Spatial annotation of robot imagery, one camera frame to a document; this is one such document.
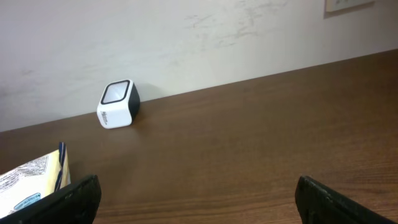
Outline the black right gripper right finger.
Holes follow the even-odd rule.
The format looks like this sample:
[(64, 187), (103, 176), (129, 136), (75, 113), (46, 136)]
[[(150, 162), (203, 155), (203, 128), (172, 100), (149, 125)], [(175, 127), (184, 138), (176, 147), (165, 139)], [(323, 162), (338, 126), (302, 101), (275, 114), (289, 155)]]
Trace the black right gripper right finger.
[(395, 224), (305, 175), (298, 180), (295, 203), (303, 224)]

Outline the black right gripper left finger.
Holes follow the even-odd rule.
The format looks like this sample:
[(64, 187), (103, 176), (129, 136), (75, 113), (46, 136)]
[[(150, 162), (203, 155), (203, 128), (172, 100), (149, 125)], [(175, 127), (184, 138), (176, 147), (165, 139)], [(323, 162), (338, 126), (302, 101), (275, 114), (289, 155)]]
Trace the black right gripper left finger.
[(87, 175), (1, 219), (1, 224), (92, 224), (101, 201), (97, 175)]

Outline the cream snack bag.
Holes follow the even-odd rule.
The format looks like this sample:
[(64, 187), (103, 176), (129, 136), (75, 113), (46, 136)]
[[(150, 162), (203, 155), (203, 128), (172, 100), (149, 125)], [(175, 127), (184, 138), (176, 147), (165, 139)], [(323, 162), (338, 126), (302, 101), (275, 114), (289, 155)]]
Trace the cream snack bag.
[(70, 184), (67, 145), (1, 175), (1, 217), (17, 212)]

